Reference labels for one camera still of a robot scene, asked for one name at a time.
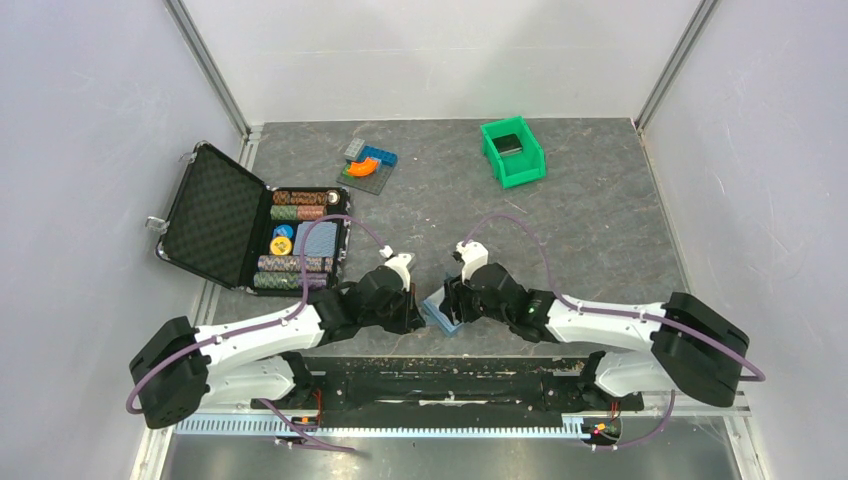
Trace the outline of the blue leather card holder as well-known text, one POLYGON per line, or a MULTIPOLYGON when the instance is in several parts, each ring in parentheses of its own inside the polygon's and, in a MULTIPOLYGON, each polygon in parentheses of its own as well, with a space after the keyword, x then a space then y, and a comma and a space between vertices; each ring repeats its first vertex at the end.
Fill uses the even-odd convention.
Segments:
POLYGON ((471 321, 461 316, 462 311, 454 308, 450 292, 446 288, 431 294, 420 304, 420 312, 427 325, 437 326, 445 336, 454 337, 471 321))

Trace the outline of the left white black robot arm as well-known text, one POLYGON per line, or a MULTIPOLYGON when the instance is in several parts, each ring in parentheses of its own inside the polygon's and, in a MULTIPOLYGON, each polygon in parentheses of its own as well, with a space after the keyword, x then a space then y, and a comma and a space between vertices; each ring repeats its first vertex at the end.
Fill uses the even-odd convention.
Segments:
POLYGON ((306 405, 314 381, 298 351, 372 326, 397 335, 424 326, 406 259, 392 258, 357 282, 313 291, 304 303, 248 320, 204 327, 184 316, 166 321, 130 361, 127 411, 160 429, 211 405, 260 399, 306 405))

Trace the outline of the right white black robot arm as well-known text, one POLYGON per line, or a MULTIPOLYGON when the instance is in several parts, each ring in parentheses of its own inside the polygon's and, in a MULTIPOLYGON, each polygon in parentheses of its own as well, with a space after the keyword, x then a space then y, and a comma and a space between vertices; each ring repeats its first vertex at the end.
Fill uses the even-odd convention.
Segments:
POLYGON ((746 333, 689 293, 642 305, 560 299, 524 288, 498 263, 446 280, 425 303, 444 326, 487 317, 528 342, 602 346, 577 382, 580 400, 591 408, 653 390, 730 407, 750 344, 746 333))

